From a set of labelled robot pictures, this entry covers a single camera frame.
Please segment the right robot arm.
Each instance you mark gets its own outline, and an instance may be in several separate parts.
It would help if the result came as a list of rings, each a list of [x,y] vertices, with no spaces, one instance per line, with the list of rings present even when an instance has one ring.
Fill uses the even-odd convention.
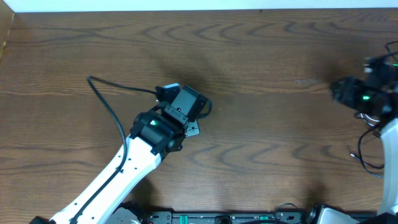
[[[365,80],[344,77],[330,85],[333,99],[345,105],[362,119],[375,117],[378,122],[358,139],[358,157],[364,170],[383,179],[383,194],[380,209],[375,217],[363,223],[397,223],[397,64],[391,59],[397,52],[367,58]],[[363,161],[361,141],[367,134],[378,130],[384,151],[383,174],[371,172]]]

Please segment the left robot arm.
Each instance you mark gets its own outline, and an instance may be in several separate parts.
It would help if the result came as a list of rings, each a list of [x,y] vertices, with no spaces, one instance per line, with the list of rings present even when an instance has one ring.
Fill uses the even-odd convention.
[[[199,134],[197,121],[209,115],[212,102],[189,86],[157,86],[158,104],[137,115],[111,162],[68,206],[52,218],[32,223],[107,223],[129,192],[183,141]]]

